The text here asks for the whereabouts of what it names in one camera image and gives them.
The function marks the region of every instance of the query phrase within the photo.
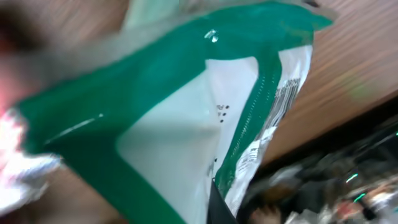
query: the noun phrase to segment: wooden surface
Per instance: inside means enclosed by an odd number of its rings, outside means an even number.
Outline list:
[[[263,165],[398,94],[398,1],[318,2],[340,17],[316,34],[307,82]]]
[[[0,0],[40,47],[65,48],[118,32],[129,0]]]

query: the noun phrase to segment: plastic wrapper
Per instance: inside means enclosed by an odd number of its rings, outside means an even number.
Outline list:
[[[32,92],[64,81],[14,106],[24,150],[60,154],[134,223],[205,223],[212,180],[236,214],[307,77],[313,33],[332,23],[293,1],[193,11],[8,63]]]
[[[24,155],[19,148],[24,125],[15,116],[0,118],[0,216],[39,199],[47,188],[45,174],[59,166],[59,157]]]

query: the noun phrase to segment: plastic bag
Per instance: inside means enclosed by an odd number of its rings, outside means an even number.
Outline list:
[[[134,223],[205,223],[212,179],[236,214],[331,20],[281,2],[211,8],[22,59],[41,86],[80,77],[16,105],[24,149],[61,154]]]
[[[0,119],[0,217],[39,199],[47,188],[45,174],[59,165],[59,157],[21,152],[23,130],[23,124],[9,113]]]

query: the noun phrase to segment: green and white package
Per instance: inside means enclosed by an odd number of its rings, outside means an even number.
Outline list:
[[[24,149],[62,155],[133,223],[206,223],[212,179],[235,215],[332,21],[292,3],[217,8],[45,56],[49,84],[79,78],[15,106]]]

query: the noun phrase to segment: wooden table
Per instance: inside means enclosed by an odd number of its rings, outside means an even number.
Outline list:
[[[340,13],[262,165],[398,95],[398,1],[318,0]]]
[[[29,27],[37,30],[37,42],[47,47],[71,47],[116,32],[128,5],[128,0],[0,2],[25,15]],[[333,27],[317,33],[308,80],[281,122],[263,164],[398,94],[398,1],[318,2],[341,15]],[[40,224],[123,222],[117,211],[69,170],[54,173],[49,181],[43,198],[14,216]]]

